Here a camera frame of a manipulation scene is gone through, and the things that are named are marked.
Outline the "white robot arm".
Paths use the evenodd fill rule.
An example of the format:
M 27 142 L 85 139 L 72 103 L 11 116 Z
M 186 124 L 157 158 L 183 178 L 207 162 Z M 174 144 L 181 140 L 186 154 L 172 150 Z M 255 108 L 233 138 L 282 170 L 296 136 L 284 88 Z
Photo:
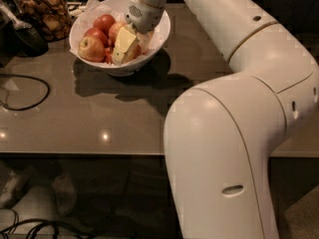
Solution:
M 141 33 L 166 0 L 129 0 Z M 229 76 L 180 95 L 165 118 L 163 151 L 183 239 L 279 239 L 268 184 L 273 149 L 318 106 L 319 68 L 251 0 L 183 0 L 229 65 Z

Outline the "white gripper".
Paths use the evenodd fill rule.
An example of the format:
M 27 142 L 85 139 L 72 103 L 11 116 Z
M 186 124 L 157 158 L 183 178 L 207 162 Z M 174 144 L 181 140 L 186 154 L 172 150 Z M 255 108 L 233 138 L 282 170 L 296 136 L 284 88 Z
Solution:
M 153 29 L 160 23 L 162 13 L 162 7 L 149 5 L 143 0 L 128 0 L 125 12 L 126 21 L 141 34 L 138 37 L 131 25 L 120 29 L 113 50 L 113 63 L 116 66 L 122 64 L 124 53 L 133 44 L 139 44 L 143 54 L 148 51 L 154 35 Z

